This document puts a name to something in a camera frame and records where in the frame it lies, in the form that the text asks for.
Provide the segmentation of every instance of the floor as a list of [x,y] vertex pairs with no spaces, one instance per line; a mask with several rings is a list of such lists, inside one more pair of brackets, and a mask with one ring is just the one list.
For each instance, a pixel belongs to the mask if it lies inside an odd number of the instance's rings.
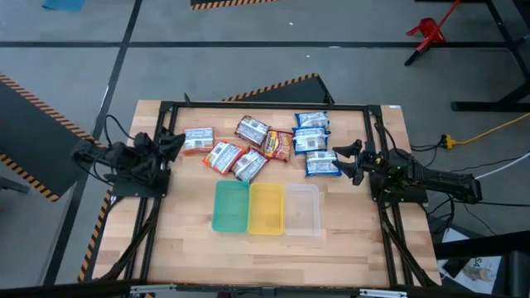
[[[494,1],[513,38],[528,32],[509,1]],[[17,48],[4,41],[116,41],[126,31],[133,0],[91,0],[81,12],[57,12],[42,0],[3,0],[0,71],[45,100],[85,131],[92,131],[117,47]],[[419,41],[405,36],[422,17],[439,20],[449,4],[413,0],[281,0],[192,11],[185,0],[144,1],[131,41]],[[486,6],[465,4],[444,26],[450,41],[501,41]],[[299,75],[318,73],[337,103],[403,106],[412,144],[436,142],[442,133],[463,140],[519,116],[454,113],[449,102],[494,101],[523,82],[503,49],[435,49],[414,66],[402,63],[411,49],[398,48],[129,48],[109,112],[130,126],[139,99],[220,100]],[[530,50],[522,53],[530,61]],[[453,170],[522,155],[530,147],[530,121],[522,121],[453,151],[439,150],[433,167]],[[123,140],[110,130],[113,140]],[[417,154],[422,162],[432,152]],[[483,180],[485,201],[528,203],[523,161]],[[494,169],[472,171],[479,175]],[[18,180],[5,166],[0,175]],[[75,282],[105,186],[89,180],[57,282]],[[51,204],[29,195],[0,192],[0,287],[42,283],[71,192]],[[428,209],[445,199],[431,194]],[[458,204],[455,224],[488,235]],[[471,206],[496,233],[530,228],[524,209]],[[436,212],[442,215],[448,209]]]

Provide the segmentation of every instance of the yellow plastic container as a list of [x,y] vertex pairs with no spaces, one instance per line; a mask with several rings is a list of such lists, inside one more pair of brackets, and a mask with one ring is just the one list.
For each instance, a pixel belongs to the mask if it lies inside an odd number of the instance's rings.
[[248,207],[248,232],[255,235],[283,234],[283,185],[252,183]]

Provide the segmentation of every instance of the red snack package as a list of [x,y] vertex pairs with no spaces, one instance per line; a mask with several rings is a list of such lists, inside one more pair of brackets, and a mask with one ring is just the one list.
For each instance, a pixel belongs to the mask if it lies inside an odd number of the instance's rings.
[[248,152],[243,154],[232,167],[235,177],[241,181],[252,183],[258,172],[268,163],[260,151],[248,148]]
[[294,134],[291,132],[269,130],[263,148],[265,156],[288,162],[291,155],[293,136]]
[[261,147],[270,127],[258,120],[244,116],[235,129],[234,134],[245,141],[251,142],[256,147]]
[[221,141],[215,145],[215,148],[202,161],[205,165],[215,171],[226,175],[232,168],[232,165],[246,152],[246,149],[229,142]]
[[210,152],[214,148],[214,128],[187,128],[185,134],[184,153]]

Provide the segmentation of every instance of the blue snack package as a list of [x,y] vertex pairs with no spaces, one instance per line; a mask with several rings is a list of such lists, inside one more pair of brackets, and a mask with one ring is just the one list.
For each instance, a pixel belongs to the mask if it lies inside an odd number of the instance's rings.
[[292,138],[295,155],[328,150],[329,132],[325,127],[294,127],[292,131],[295,133]]
[[309,152],[306,154],[306,177],[315,175],[341,176],[342,172],[332,161],[338,160],[333,151]]
[[298,127],[325,127],[328,128],[330,120],[327,112],[295,113]]

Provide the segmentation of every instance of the clear plastic container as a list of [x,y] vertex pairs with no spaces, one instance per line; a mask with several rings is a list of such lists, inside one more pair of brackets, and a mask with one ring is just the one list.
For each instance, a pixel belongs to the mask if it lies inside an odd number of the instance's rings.
[[288,185],[285,193],[285,234],[320,235],[318,186]]

